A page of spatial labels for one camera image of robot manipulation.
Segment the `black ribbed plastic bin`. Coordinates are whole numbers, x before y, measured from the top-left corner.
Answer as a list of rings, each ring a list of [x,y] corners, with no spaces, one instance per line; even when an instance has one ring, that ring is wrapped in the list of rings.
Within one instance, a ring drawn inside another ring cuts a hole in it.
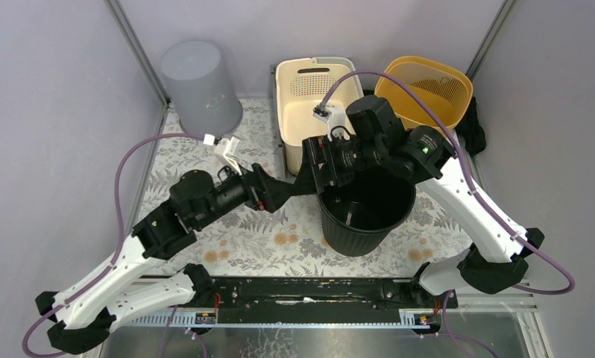
[[[415,185],[385,169],[357,172],[346,186],[328,186],[318,195],[323,235],[346,257],[371,253],[410,216]]]

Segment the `large grey plastic bin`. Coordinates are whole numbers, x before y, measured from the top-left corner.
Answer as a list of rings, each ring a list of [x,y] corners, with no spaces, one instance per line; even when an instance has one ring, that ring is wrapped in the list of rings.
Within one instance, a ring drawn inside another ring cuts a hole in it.
[[[216,44],[190,40],[173,45],[160,68],[184,133],[221,137],[240,125],[242,104]]]

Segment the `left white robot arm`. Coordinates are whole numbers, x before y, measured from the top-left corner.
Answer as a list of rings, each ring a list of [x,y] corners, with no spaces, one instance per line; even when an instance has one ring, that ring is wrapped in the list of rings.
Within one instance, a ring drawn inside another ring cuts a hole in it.
[[[196,242],[196,232],[241,205],[270,213],[298,192],[258,164],[243,173],[224,167],[219,185],[202,170],[186,172],[170,196],[138,222],[115,251],[84,279],[61,292],[36,298],[43,319],[53,321],[48,340],[60,354],[82,354],[100,345],[118,327],[141,315],[181,304],[215,305],[213,279],[201,264],[137,293],[126,293],[149,269],[166,263]]]

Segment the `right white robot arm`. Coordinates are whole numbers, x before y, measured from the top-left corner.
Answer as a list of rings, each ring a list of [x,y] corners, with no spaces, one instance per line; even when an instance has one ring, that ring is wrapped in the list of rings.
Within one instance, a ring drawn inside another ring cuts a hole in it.
[[[313,115],[327,132],[303,141],[297,187],[323,192],[382,169],[431,196],[471,238],[469,249],[415,274],[409,287],[413,304],[428,307],[438,295],[461,287],[496,294],[520,286],[529,267],[526,259],[544,236],[515,224],[488,197],[462,162],[459,146],[429,126],[405,128],[389,102],[375,95],[345,110],[318,104]]]

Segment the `floral patterned table mat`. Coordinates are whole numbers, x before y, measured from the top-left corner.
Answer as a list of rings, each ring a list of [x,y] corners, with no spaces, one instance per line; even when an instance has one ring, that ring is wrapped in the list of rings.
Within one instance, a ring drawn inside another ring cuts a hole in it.
[[[244,114],[234,134],[244,142],[237,147],[237,160],[247,168],[259,163],[271,176],[288,179],[271,100],[240,101]],[[156,156],[137,221],[169,197],[184,172],[204,170],[218,182],[222,165],[209,146],[180,137],[147,146],[156,149]],[[420,190],[407,220],[361,257],[330,247],[315,196],[291,198],[275,213],[240,206],[196,236],[196,243],[146,275],[169,276],[187,263],[200,263],[212,276],[411,277],[421,264],[460,254],[472,243],[461,225]]]

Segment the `yellow perforated plastic basket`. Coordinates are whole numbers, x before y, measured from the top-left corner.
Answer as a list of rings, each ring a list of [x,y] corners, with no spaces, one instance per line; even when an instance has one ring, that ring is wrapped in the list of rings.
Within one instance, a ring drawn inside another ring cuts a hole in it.
[[[473,97],[473,84],[464,73],[434,60],[399,57],[385,73],[405,84],[450,131],[460,123]],[[380,78],[374,94],[389,101],[404,128],[438,128],[426,111],[389,79]]]

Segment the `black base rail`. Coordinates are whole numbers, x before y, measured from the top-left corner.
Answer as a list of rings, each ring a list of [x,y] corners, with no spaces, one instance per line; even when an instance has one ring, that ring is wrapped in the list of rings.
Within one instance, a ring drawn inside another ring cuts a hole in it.
[[[211,293],[200,303],[185,308],[203,308],[217,313],[274,312],[282,307],[349,307],[353,310],[420,310],[433,313],[439,304],[458,307],[455,294],[431,296],[407,279],[331,277],[215,277]]]

